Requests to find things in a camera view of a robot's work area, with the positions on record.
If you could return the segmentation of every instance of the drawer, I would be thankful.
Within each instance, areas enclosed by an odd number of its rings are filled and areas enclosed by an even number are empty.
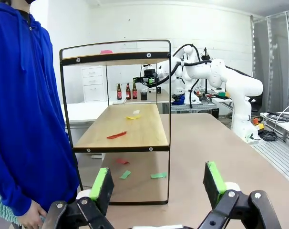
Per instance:
[[[84,86],[85,101],[105,100],[102,84]]]
[[[91,76],[83,78],[83,85],[103,84],[102,76]]]
[[[99,76],[102,75],[102,68],[86,68],[82,69],[82,76],[85,77],[91,77],[91,76]]]

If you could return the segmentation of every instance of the black face mask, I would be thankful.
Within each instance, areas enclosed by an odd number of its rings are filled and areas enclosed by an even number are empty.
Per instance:
[[[31,3],[33,3],[35,0],[26,0],[26,2],[28,3],[28,4],[31,4]]]

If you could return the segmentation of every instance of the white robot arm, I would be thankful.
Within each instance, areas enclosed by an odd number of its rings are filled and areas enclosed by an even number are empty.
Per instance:
[[[178,52],[190,54],[190,49],[184,48],[184,51]],[[226,90],[230,93],[234,104],[233,118],[231,129],[245,142],[251,142],[253,139],[260,139],[258,130],[251,123],[251,104],[245,100],[245,96],[259,96],[263,92],[263,84],[261,81],[244,75],[243,73],[226,67],[221,59],[196,62],[196,56],[191,55],[189,60],[182,60],[176,56],[171,58],[171,81],[177,77],[183,77],[185,81],[193,82],[197,79],[208,79],[209,84],[213,87],[220,87],[222,83],[226,83]],[[167,65],[161,65],[157,73],[165,73]],[[189,94],[192,83],[186,84],[185,92]]]

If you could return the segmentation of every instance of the teal knitted fabric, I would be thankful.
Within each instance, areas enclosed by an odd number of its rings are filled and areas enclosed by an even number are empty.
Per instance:
[[[17,221],[17,217],[13,214],[13,211],[11,208],[4,206],[1,202],[1,196],[0,196],[0,217],[5,219],[8,222],[15,223],[19,225]]]

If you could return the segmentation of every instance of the person's hand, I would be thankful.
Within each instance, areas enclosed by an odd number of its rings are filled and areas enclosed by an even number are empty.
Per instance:
[[[31,202],[31,206],[27,213],[17,217],[18,222],[27,229],[38,229],[43,226],[41,216],[46,217],[47,213],[35,201]]]

